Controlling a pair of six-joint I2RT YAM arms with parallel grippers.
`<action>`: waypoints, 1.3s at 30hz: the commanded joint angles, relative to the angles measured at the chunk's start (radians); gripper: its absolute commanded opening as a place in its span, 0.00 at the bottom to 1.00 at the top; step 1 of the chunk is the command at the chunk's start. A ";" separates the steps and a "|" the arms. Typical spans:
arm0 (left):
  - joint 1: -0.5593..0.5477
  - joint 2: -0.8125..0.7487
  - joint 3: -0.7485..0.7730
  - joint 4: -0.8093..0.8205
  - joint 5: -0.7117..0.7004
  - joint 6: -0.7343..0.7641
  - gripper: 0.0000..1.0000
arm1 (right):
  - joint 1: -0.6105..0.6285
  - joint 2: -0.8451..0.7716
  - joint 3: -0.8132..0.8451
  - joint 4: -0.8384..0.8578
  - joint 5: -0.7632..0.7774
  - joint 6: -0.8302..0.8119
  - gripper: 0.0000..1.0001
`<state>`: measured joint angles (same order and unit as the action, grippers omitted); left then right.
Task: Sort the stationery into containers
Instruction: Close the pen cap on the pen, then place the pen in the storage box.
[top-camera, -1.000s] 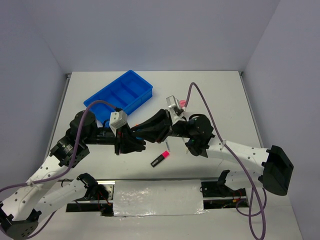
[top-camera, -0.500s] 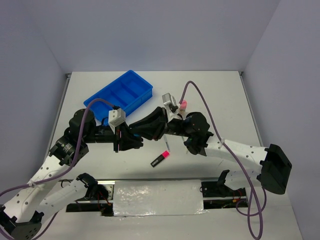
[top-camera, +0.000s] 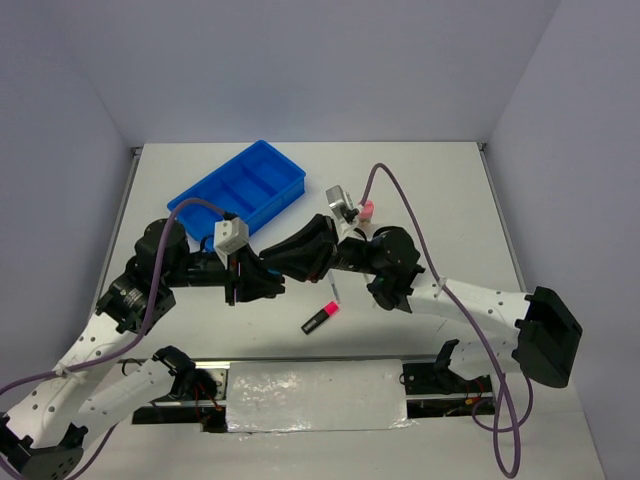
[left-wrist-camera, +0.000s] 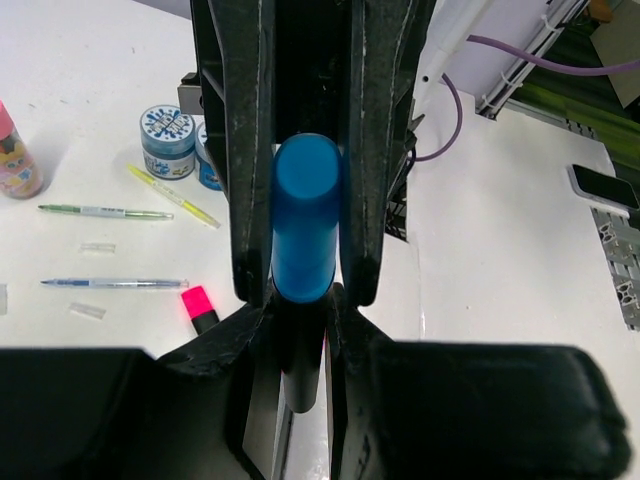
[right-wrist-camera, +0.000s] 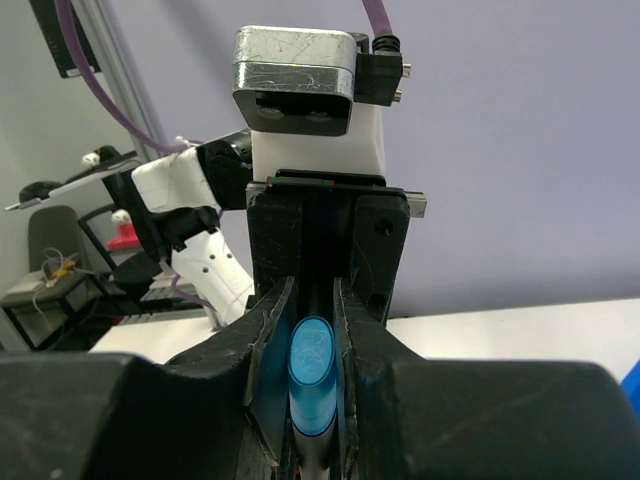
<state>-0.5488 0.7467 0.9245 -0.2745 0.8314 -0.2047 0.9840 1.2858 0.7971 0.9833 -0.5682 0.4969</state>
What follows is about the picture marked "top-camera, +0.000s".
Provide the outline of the pink capped black highlighter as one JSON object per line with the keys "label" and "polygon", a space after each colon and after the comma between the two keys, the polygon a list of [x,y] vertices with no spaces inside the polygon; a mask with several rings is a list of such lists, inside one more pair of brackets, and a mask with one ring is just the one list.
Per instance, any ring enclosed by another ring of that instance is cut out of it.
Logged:
{"label": "pink capped black highlighter", "polygon": [[329,302],[301,326],[302,332],[305,335],[310,335],[314,330],[316,330],[320,325],[334,316],[338,311],[339,305],[336,302]]}

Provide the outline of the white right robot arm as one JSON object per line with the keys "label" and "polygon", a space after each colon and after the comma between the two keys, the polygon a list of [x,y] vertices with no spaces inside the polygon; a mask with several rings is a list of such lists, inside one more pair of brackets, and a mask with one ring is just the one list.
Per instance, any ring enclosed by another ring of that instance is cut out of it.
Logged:
{"label": "white right robot arm", "polygon": [[260,253],[269,269],[300,282],[331,270],[372,276],[366,286],[386,311],[432,315],[470,325],[477,341],[451,339],[441,347],[436,383],[457,391],[498,366],[556,389],[569,383],[583,328],[554,290],[506,292],[436,278],[420,263],[410,234],[380,227],[371,237],[340,235],[333,218],[315,215],[300,231]]}

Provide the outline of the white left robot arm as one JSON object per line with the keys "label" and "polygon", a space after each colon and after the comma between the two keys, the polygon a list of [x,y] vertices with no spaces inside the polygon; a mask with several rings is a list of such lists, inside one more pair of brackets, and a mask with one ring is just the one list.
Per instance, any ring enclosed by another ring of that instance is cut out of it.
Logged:
{"label": "white left robot arm", "polygon": [[229,252],[191,251],[175,220],[146,227],[70,349],[51,371],[30,378],[32,391],[2,415],[1,465],[14,478],[75,479],[89,466],[83,456],[90,445],[143,405],[215,399],[217,381],[174,346],[112,386],[98,386],[175,306],[174,288],[221,287],[230,306],[283,293],[283,276],[262,265],[239,234],[240,220],[226,217],[221,226]]}

